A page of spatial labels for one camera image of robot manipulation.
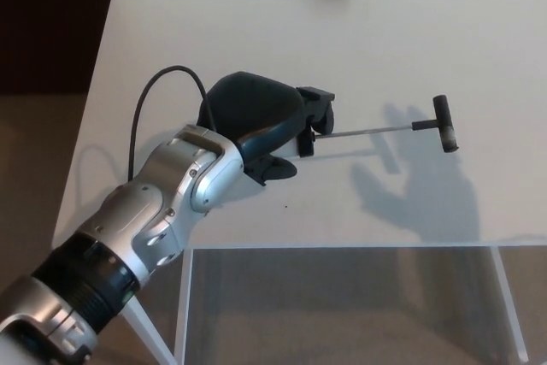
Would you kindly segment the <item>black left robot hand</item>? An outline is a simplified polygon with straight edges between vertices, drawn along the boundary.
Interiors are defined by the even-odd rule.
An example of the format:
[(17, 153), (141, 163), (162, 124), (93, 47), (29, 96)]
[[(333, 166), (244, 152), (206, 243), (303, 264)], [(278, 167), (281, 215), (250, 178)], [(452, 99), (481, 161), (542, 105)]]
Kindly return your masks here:
[(297, 155), (310, 157), (315, 134), (334, 128), (335, 95), (311, 86), (294, 87), (257, 74), (236, 72), (218, 80), (201, 103), (197, 124), (228, 138), (257, 184), (297, 175), (290, 161), (274, 152), (294, 140)]

